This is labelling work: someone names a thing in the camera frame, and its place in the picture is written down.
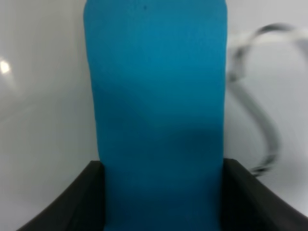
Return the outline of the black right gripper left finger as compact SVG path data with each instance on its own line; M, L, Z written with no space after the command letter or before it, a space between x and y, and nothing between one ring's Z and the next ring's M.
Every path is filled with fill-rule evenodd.
M69 187L20 231L102 231L105 225L104 167L90 161Z

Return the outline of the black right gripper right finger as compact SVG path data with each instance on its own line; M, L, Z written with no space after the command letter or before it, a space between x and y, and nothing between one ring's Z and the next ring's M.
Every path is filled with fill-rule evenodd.
M279 198L234 159L224 159L223 231L306 231L308 218Z

